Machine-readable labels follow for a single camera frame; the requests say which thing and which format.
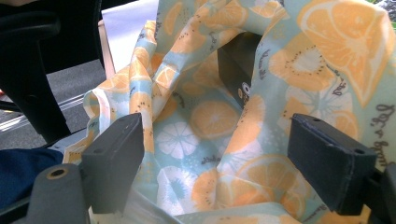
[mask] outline fabric bag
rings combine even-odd
[[[245,31],[262,40],[241,109],[216,50]],[[139,112],[146,152],[125,223],[366,223],[367,208],[331,213],[287,158],[290,117],[325,120],[380,170],[395,162],[394,42],[387,11],[362,0],[160,1],[131,63],[85,95],[87,137],[64,162]]]

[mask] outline citrus print fabric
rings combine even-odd
[[[245,31],[262,40],[240,108],[219,78],[217,49]],[[331,213],[286,155],[290,118],[302,113],[372,148],[378,169],[396,161],[395,34],[384,9],[362,0],[163,0],[131,54],[86,94],[87,138],[65,162],[139,112],[146,152],[133,189],[176,222],[366,223],[367,208]],[[149,220],[136,213],[127,208],[125,221]]]

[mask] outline orange slice print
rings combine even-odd
[[[222,81],[219,77],[218,54],[216,51],[210,54],[207,60],[201,63],[192,77],[197,84],[206,87],[218,88],[222,85]]]
[[[324,59],[347,75],[366,106],[394,46],[386,11],[365,1],[312,1],[300,11],[297,23]]]
[[[223,217],[208,217],[203,224],[257,224],[261,223],[257,217],[245,216],[223,216]]]
[[[305,198],[301,195],[286,192],[280,200],[280,203],[285,207],[286,211],[296,219],[299,219],[305,212]]]
[[[288,191],[291,193],[296,193],[303,197],[309,197],[312,192],[312,187],[305,180],[303,175],[300,172],[298,172],[298,174],[295,177],[294,183],[290,186]]]
[[[301,224],[301,222],[297,221],[289,215],[282,215],[279,217],[279,220],[281,224]]]
[[[148,71],[146,67],[142,64],[137,57],[132,58],[130,66],[129,66],[129,79],[130,80],[138,80],[138,79],[149,79]]]
[[[252,141],[256,140],[262,130],[264,116],[264,100],[260,95],[251,96],[245,105],[242,116],[238,121],[237,128],[233,133],[233,137],[225,153],[239,151]]]
[[[145,48],[134,48],[134,53],[132,57],[134,56],[142,63],[145,68],[149,66],[149,53]]]
[[[193,82],[185,82],[183,83],[183,85],[181,86],[181,88],[183,89],[184,92],[186,92],[188,95],[193,95],[193,96],[197,96],[197,95],[202,95],[205,93],[205,90],[202,89],[200,86],[198,86],[197,84],[193,83]]]
[[[273,17],[282,8],[278,2],[267,2],[263,6],[250,7],[249,9],[265,18]]]
[[[173,64],[168,64],[163,67],[158,76],[155,77],[155,81],[162,87],[169,90],[176,72],[177,67]]]
[[[223,45],[227,44],[234,37],[236,37],[239,33],[241,33],[241,30],[236,29],[236,28],[230,28],[230,29],[220,31],[219,32],[219,46],[223,46]]]
[[[335,128],[347,134],[349,137],[359,140],[359,123],[356,116],[349,111],[334,111]]]
[[[225,7],[222,7],[218,13],[208,17],[205,25],[213,29],[221,28],[221,26],[242,27],[247,18],[248,11],[241,7],[237,0],[233,0]]]
[[[282,155],[264,155],[248,161],[236,176],[272,189],[289,190],[298,172]]]
[[[285,131],[285,134],[290,134],[291,118],[295,113],[309,114],[308,109],[297,98],[290,97],[285,105],[285,108],[279,116],[277,125]]]
[[[191,127],[204,139],[214,139],[233,131],[238,121],[236,111],[222,101],[207,101],[196,106],[191,115]]]
[[[275,197],[269,188],[229,175],[219,179],[216,193],[217,208],[272,202]]]
[[[188,21],[187,25],[181,30],[171,51],[174,53],[191,53],[198,50],[205,42],[207,37],[201,34],[200,28],[202,18],[205,18],[208,9],[200,7],[194,17]]]
[[[203,6],[206,2],[207,2],[207,0],[195,0],[195,3],[194,3],[195,10],[198,9],[199,7]]]
[[[183,7],[183,3],[177,2],[166,14],[165,20],[163,21],[163,28],[168,35],[171,35],[175,28],[175,22],[178,17],[178,13]]]
[[[122,68],[111,79],[104,81],[98,86],[99,89],[114,92],[129,91],[129,66]]]
[[[156,21],[147,21],[145,24],[144,29],[146,30],[146,36],[145,38],[148,39],[151,43],[157,44],[157,41],[155,40],[155,28],[156,27]]]
[[[165,55],[162,53],[154,53],[154,55],[151,58],[151,70],[152,71],[157,71],[157,69],[160,67],[161,63],[163,62],[163,57]]]

